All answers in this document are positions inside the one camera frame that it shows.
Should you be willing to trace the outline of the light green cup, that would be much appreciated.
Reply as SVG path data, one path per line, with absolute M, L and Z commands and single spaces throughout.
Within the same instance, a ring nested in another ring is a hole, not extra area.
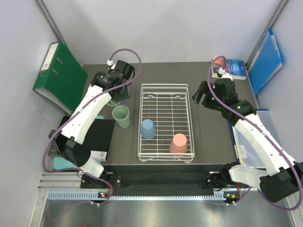
M 107 102 L 108 106 L 117 106 L 121 103 L 121 101 L 113 100 L 111 99 L 109 102 Z

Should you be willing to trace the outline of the blue cup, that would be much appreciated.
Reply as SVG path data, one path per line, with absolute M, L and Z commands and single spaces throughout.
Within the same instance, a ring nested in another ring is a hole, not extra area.
M 155 125 L 152 120 L 145 119 L 141 126 L 141 135 L 144 139 L 151 140 L 156 135 Z

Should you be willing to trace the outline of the blue folder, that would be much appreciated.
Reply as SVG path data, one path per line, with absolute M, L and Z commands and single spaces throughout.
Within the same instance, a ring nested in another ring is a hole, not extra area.
M 283 66 L 284 57 L 273 30 L 268 30 L 251 66 L 249 79 L 254 95 L 257 95 Z

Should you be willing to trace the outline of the dark green cup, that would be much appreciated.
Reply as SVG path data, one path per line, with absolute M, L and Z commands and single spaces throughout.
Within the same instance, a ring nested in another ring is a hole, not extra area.
M 112 111 L 112 116 L 118 125 L 126 129 L 130 126 L 130 111 L 129 108 L 125 105 L 118 105 Z

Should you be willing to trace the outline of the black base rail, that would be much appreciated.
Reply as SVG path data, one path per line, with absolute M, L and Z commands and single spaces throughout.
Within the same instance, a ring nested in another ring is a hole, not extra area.
M 113 187 L 114 196 L 212 195 L 224 186 L 197 172 L 105 173 L 101 179 Z

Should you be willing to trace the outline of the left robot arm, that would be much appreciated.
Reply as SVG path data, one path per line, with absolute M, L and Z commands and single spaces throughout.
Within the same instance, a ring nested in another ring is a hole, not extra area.
M 134 76 L 134 72 L 134 66 L 118 60 L 109 67 L 108 72 L 95 74 L 79 106 L 52 141 L 58 155 L 92 175 L 91 182 L 99 188 L 106 185 L 107 175 L 103 173 L 104 167 L 93 158 L 91 150 L 83 142 L 98 113 L 108 102 L 129 98 L 127 85 L 109 92 L 107 90 L 126 83 Z

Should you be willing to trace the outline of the blue paperback book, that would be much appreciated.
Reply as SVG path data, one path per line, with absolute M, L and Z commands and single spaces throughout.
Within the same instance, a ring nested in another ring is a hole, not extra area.
M 226 60 L 220 58 L 214 61 L 212 67 L 212 77 L 218 78 L 219 69 L 222 68 L 226 73 L 229 73 L 233 79 L 246 80 L 247 70 L 244 61 Z

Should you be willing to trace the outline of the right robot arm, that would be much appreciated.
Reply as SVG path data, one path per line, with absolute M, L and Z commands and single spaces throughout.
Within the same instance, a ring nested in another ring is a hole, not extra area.
M 219 111 L 244 136 L 264 164 L 264 167 L 239 162 L 225 164 L 220 171 L 224 186 L 246 184 L 258 189 L 272 203 L 298 192 L 299 202 L 303 201 L 303 164 L 282 149 L 256 109 L 247 100 L 238 99 L 231 76 L 223 75 L 213 83 L 202 81 L 192 99 L 196 104 Z

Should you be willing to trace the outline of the pink cup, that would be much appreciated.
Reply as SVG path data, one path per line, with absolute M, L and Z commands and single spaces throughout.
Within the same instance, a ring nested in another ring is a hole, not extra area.
M 169 147 L 170 153 L 175 157 L 183 157 L 187 153 L 187 138 L 184 134 L 176 134 Z

